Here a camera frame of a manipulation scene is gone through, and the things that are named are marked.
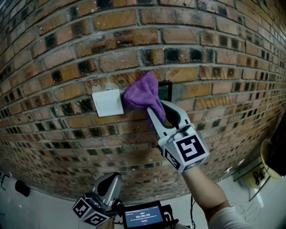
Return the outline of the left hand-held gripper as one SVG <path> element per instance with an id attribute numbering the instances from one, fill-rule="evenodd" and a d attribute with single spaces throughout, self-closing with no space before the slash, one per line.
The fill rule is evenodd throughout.
<path id="1" fill-rule="evenodd" d="M 120 173 L 110 173 L 98 178 L 93 186 L 93 192 L 84 193 L 73 205 L 72 210 L 80 221 L 98 227 L 109 219 L 120 215 L 123 203 L 118 199 L 122 187 Z M 106 205 L 97 195 L 109 194 L 112 205 Z"/>

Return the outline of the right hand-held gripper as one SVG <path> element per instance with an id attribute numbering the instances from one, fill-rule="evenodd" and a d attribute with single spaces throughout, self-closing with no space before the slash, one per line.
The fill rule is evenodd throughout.
<path id="1" fill-rule="evenodd" d="M 160 138 L 162 156 L 182 173 L 201 164 L 209 156 L 209 150 L 202 135 L 190 125 L 185 110 L 166 100 L 161 100 L 161 104 L 172 126 L 166 126 L 152 108 L 149 107 L 147 112 Z"/>

